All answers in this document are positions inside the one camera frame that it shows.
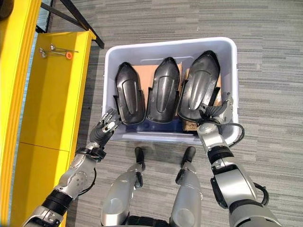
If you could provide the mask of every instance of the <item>black cable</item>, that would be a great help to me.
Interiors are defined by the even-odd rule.
[[[83,195],[83,194],[87,193],[87,192],[94,186],[95,181],[96,181],[96,178],[97,178],[96,168],[94,168],[94,172],[95,172],[95,177],[94,177],[94,180],[93,180],[93,182],[91,183],[90,187],[88,187],[87,189],[83,189],[83,190],[79,193],[79,195]]]
[[[268,202],[269,202],[269,194],[268,194],[268,191],[266,190],[266,187],[263,187],[260,184],[255,183],[255,182],[254,182],[254,184],[255,184],[256,188],[258,188],[259,190],[261,190],[263,192],[263,200],[262,200],[261,203],[264,206],[266,206],[268,204]]]
[[[244,127],[241,125],[241,124],[238,124],[238,123],[227,123],[227,124],[220,124],[220,123],[217,123],[215,121],[202,121],[200,124],[202,123],[205,123],[205,122],[209,122],[209,123],[213,123],[217,126],[225,126],[225,125],[232,125],[232,126],[238,126],[239,128],[241,128],[241,135],[239,136],[239,138],[237,140],[235,140],[233,143],[231,143],[230,145],[228,145],[230,148],[235,146],[237,143],[239,143],[245,136],[245,129]]]

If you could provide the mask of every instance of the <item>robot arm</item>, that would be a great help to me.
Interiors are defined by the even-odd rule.
[[[89,135],[90,143],[76,151],[71,166],[61,176],[59,184],[25,221],[24,227],[59,226],[71,203],[78,195],[89,190],[84,190],[88,176],[95,170],[96,163],[105,157],[104,146],[120,123],[119,116],[113,109],[102,116]]]
[[[233,100],[230,94],[227,95],[222,106],[205,107],[202,123],[197,129],[212,165],[214,177],[211,185],[215,198],[221,207],[229,209],[231,227],[280,227],[266,207],[267,191],[253,183],[221,135],[221,126],[228,124],[232,117]],[[264,193],[262,203],[257,201],[255,185]]]

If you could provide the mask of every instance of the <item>yellow panel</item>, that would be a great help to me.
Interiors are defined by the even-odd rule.
[[[16,0],[11,15],[0,21],[2,224],[8,221],[12,165],[20,109],[40,4],[40,0]]]
[[[20,133],[12,226],[41,205],[74,157],[93,38],[91,31],[38,35]],[[42,58],[39,48],[49,50],[51,43],[79,53],[72,60]]]
[[[78,134],[91,38],[91,32],[38,35],[20,142],[71,150]],[[50,44],[79,53],[72,60],[42,58],[39,48],[49,50]]]
[[[41,205],[67,168],[69,152],[19,144],[11,226],[20,226]]]

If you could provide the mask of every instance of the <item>black plastic part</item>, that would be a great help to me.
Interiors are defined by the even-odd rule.
[[[179,184],[179,185],[181,184],[182,178],[184,177],[184,173],[185,173],[185,169],[180,169],[179,170],[178,175],[175,179],[176,184]]]
[[[223,157],[234,157],[231,150],[225,146],[216,146],[211,148],[207,152],[207,156],[210,164],[213,164],[216,160]]]
[[[58,227],[60,225],[60,221],[58,219],[56,219],[52,224],[50,224],[49,222],[46,222],[37,217],[32,218],[29,223],[35,223],[43,227]]]
[[[176,61],[168,57],[157,67],[149,88],[146,117],[153,122],[173,120],[178,103],[180,72]]]
[[[97,162],[100,162],[102,159],[104,159],[106,152],[103,150],[103,148],[93,148],[92,150],[87,148],[79,148],[76,153],[89,155],[92,158],[94,158]]]
[[[212,94],[212,96],[211,96],[211,98],[209,100],[209,104],[208,104],[209,106],[213,106],[214,105],[214,102],[216,101],[216,98],[218,96],[219,91],[220,91],[220,87],[215,87],[214,88],[214,92],[213,92],[213,94]]]
[[[228,208],[227,203],[226,203],[226,201],[222,195],[222,192],[219,188],[219,185],[216,181],[216,178],[214,177],[214,178],[210,179],[210,183],[212,184],[214,196],[215,196],[218,204],[225,209]]]
[[[143,178],[142,178],[142,173],[137,172],[136,173],[136,182],[134,183],[135,188],[142,188],[143,187]]]
[[[53,190],[49,196],[46,197],[45,201],[42,203],[42,206],[63,216],[71,203],[72,197],[64,194],[63,192]]]
[[[119,66],[116,75],[117,109],[124,124],[138,124],[145,119],[144,95],[137,72],[127,62]]]
[[[139,216],[130,216],[126,224],[128,226],[169,227],[169,224],[164,220]]]
[[[185,162],[192,162],[195,154],[196,154],[196,148],[195,147],[190,146],[190,147],[186,148],[186,151],[185,151],[185,153],[183,155],[183,158],[182,158],[181,168],[183,167]]]
[[[134,149],[134,154],[136,155],[136,163],[142,164],[142,171],[145,170],[145,162],[144,162],[144,152],[141,147],[136,147]]]
[[[177,113],[191,122],[200,118],[200,110],[209,105],[220,74],[216,54],[206,51],[191,65],[188,78],[184,82]]]
[[[235,211],[235,209],[237,209],[238,207],[243,206],[243,205],[249,205],[249,204],[263,207],[261,203],[255,201],[255,200],[239,200],[239,201],[233,202],[229,206],[229,212],[232,214]]]

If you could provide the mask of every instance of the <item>storage bin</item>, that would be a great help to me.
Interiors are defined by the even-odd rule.
[[[182,63],[182,74],[184,74],[193,61],[207,50],[212,50],[217,54],[221,67],[222,101],[226,99],[227,92],[232,94],[231,122],[238,123],[237,47],[233,40],[226,37],[121,45],[110,48],[105,56],[102,114],[109,108],[116,109],[113,97],[116,94],[115,77],[122,62],[127,61],[132,65],[155,65],[160,64],[166,57],[173,57],[177,63]],[[238,127],[235,126],[223,129],[223,136],[228,144],[236,140],[238,131]],[[116,130],[112,139],[201,144],[197,135],[181,132],[126,131],[123,124]]]

